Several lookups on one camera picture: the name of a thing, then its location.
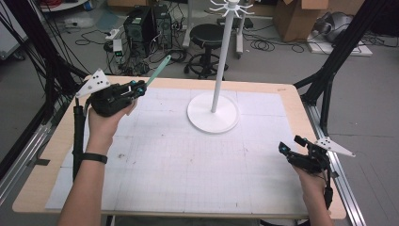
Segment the wristband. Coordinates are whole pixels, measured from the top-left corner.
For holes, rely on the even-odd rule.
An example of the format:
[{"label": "wristband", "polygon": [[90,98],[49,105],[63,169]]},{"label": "wristband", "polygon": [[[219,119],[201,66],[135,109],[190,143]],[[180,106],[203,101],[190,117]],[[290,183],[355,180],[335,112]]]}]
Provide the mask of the wristband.
[{"label": "wristband", "polygon": [[97,153],[83,153],[82,160],[98,161],[106,164],[108,157]]}]

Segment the black stool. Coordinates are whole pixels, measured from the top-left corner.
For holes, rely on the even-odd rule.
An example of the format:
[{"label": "black stool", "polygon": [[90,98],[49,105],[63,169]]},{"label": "black stool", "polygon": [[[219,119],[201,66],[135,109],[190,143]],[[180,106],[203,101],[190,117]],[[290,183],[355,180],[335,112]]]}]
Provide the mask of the black stool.
[{"label": "black stool", "polygon": [[[199,79],[217,75],[219,56],[212,54],[212,50],[222,46],[223,32],[224,27],[216,24],[200,24],[193,27],[190,38],[200,48],[205,48],[205,53],[191,57],[184,67],[184,73],[189,73],[191,70],[199,76]],[[225,64],[224,71],[228,68],[229,66]]]}]

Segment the white pole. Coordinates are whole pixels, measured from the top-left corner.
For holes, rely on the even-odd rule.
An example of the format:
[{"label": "white pole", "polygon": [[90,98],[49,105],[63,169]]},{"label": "white pole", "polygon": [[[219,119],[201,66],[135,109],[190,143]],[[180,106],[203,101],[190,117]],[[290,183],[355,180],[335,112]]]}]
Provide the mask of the white pole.
[{"label": "white pole", "polygon": [[[229,0],[228,7],[235,8],[237,5],[238,0]],[[234,17],[234,11],[229,10],[226,16],[226,23],[223,33],[223,41],[222,47],[220,50],[220,58],[219,58],[219,65],[217,67],[217,77],[216,77],[216,85],[215,85],[215,92],[214,92],[214,101],[212,103],[212,113],[216,112],[217,109],[217,101],[219,99],[220,93],[220,85],[222,83],[223,73],[224,73],[224,66],[226,63],[226,56],[229,49],[229,41],[230,41],[230,34],[231,34],[231,26],[232,26],[232,19]]]}]

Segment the white tabletop mat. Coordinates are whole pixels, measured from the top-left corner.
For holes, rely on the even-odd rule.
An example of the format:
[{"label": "white tabletop mat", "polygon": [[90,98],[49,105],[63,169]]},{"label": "white tabletop mat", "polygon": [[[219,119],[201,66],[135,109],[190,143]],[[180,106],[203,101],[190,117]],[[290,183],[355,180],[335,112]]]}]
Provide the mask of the white tabletop mat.
[{"label": "white tabletop mat", "polygon": [[[140,97],[136,110],[120,121],[108,153],[103,210],[307,213],[297,175],[278,149],[283,141],[295,150],[279,95],[222,90],[238,104],[240,121],[226,134],[208,135],[186,115],[190,100],[207,91],[148,89]],[[48,209],[62,208],[72,187],[71,152]]]}]

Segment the concrete floor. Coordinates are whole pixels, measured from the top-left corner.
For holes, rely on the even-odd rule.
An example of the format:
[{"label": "concrete floor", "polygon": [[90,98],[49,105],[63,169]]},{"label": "concrete floor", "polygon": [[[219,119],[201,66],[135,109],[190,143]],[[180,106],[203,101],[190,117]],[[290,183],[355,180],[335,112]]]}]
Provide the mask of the concrete floor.
[{"label": "concrete floor", "polygon": [[[96,23],[104,16],[106,7],[99,5],[89,14]],[[215,23],[214,17],[201,17],[195,23]],[[262,28],[271,21],[253,18],[255,28]],[[118,18],[113,24],[123,23]],[[102,45],[84,47],[74,42],[82,33],[96,29],[82,29],[75,33],[63,33],[63,39],[90,72],[106,68]],[[274,27],[256,32],[258,35],[276,37]],[[94,40],[104,36],[94,35]],[[244,42],[244,54],[237,59],[234,53],[235,38],[227,63],[225,78],[229,81],[293,84],[316,73],[326,61],[326,55],[311,54],[307,47],[303,53],[294,52],[290,46],[276,45],[272,52],[255,50],[250,42]],[[371,57],[351,56],[346,60],[334,80],[328,131],[333,140],[356,153],[356,158],[340,155],[345,175],[358,201],[367,225],[397,225],[399,221],[399,48],[369,46]],[[200,51],[190,47],[190,53]],[[167,66],[163,77],[196,79],[193,74],[183,73],[183,63]],[[0,65],[0,123],[2,130],[1,159],[16,141],[27,124],[44,103],[43,90],[29,60],[9,59]],[[11,205],[19,193],[31,168],[26,168],[5,202],[0,206],[1,225],[55,225],[57,215],[27,215],[14,213]],[[336,220],[336,225],[350,225],[347,219]]]}]

